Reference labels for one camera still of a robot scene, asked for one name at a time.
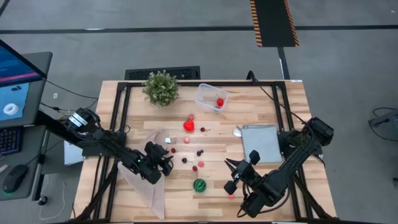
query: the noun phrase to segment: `clear plastic container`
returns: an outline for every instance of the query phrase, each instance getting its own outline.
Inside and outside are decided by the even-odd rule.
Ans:
[[[217,108],[217,100],[221,98],[224,100],[222,107]],[[213,110],[220,113],[228,101],[228,92],[220,88],[202,83],[199,85],[195,93],[195,103],[203,108]]]

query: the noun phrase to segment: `wooden tabletop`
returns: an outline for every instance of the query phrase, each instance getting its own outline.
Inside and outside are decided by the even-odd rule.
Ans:
[[[102,84],[96,112],[101,117],[102,127],[109,127],[114,98],[116,95],[117,81],[105,81]],[[302,82],[286,81],[287,94],[291,110],[304,120],[311,118],[307,98]],[[231,172],[223,162],[225,158],[241,160],[243,147],[241,139],[233,135],[236,125],[245,124],[274,124],[277,126],[274,102],[269,99],[258,86],[223,86],[222,89],[229,92],[228,103],[220,114],[199,108],[193,96],[197,88],[194,86],[182,86],[179,88],[178,100],[165,108],[152,106],[145,100],[141,92],[142,87],[133,87],[126,124],[131,127],[127,135],[127,146],[134,145],[144,139],[151,131],[157,128],[168,129],[171,138],[177,138],[177,142],[169,145],[174,147],[174,169],[165,181],[165,220],[170,221],[292,221],[295,220],[292,201],[289,201],[280,209],[258,215],[256,218],[245,216],[237,218],[239,205],[243,200],[242,185],[238,185],[234,199],[229,199],[223,186],[231,180]],[[270,94],[271,88],[264,87]],[[123,107],[123,101],[119,107],[118,121]],[[284,114],[284,123],[287,128],[287,120]],[[183,130],[183,122],[188,114],[195,115],[195,131],[187,134]],[[296,128],[302,127],[299,120],[294,118]],[[200,128],[211,129],[205,133]],[[184,144],[183,138],[189,136],[190,144]],[[196,152],[204,150],[198,157]],[[183,164],[181,159],[186,157],[195,164],[204,161],[205,166],[198,172],[192,171],[193,164]],[[80,176],[80,182],[76,193],[75,210],[80,214],[91,200],[95,169],[98,158],[86,159]],[[261,175],[280,166],[277,164],[258,164],[255,169]],[[310,157],[303,165],[309,191],[318,203],[330,215],[335,214],[335,208],[330,194],[328,180],[323,164]],[[202,178],[207,183],[207,189],[203,193],[195,193],[192,189],[193,181]],[[302,196],[297,189],[301,203],[302,215],[305,214],[302,204]],[[103,197],[100,217],[104,217],[108,192]],[[159,219],[147,208],[139,194],[122,178],[118,177],[115,198],[113,204],[112,222],[158,222]]]

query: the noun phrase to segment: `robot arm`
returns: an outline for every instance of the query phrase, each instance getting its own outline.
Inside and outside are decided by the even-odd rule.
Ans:
[[[301,131],[292,131],[280,147],[291,147],[292,152],[276,170],[261,177],[253,168],[260,160],[257,151],[250,153],[250,161],[225,162],[231,169],[233,181],[224,186],[225,191],[233,194],[236,183],[242,180],[253,192],[244,199],[241,208],[250,217],[256,217],[263,206],[272,207],[280,201],[297,169],[321,146],[327,146],[333,137],[333,129],[318,118],[312,118]]]
[[[143,179],[152,184],[160,179],[160,172],[168,176],[172,170],[170,160],[173,157],[165,157],[168,151],[162,146],[148,142],[145,146],[147,155],[137,149],[125,147],[120,141],[120,139],[124,139],[121,138],[123,134],[103,129],[100,117],[90,109],[80,108],[62,123],[67,131],[86,143],[79,145],[83,150],[85,146],[100,147],[119,159],[132,173],[140,174]]]

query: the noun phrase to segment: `black floor mat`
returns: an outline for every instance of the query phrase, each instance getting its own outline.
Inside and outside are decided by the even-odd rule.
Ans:
[[[124,76],[125,80],[147,80],[151,72],[157,73],[157,71],[166,70],[171,76],[175,75],[178,80],[199,80],[200,79],[200,67],[189,66],[189,67],[169,67],[169,68],[144,68],[144,69],[129,69],[126,70]]]

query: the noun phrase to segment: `toy watermelon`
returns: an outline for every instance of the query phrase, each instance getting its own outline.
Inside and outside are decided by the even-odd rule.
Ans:
[[[206,182],[203,179],[196,179],[193,182],[193,189],[196,192],[204,192],[206,190]]]

